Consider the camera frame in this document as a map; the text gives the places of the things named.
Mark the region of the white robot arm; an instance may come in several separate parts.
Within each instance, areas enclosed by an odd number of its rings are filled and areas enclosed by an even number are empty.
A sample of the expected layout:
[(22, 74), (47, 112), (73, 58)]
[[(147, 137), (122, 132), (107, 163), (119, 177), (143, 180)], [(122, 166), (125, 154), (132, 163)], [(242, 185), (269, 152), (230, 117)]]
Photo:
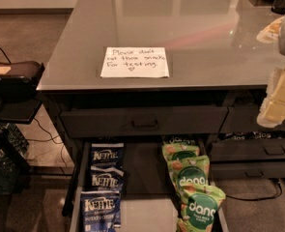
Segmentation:
[[(285, 15), (265, 27), (256, 37), (264, 43), (278, 43), (278, 50), (285, 56)], [(270, 75), (264, 98), (257, 116), (257, 124), (272, 129), (285, 120), (285, 68), (275, 68)]]

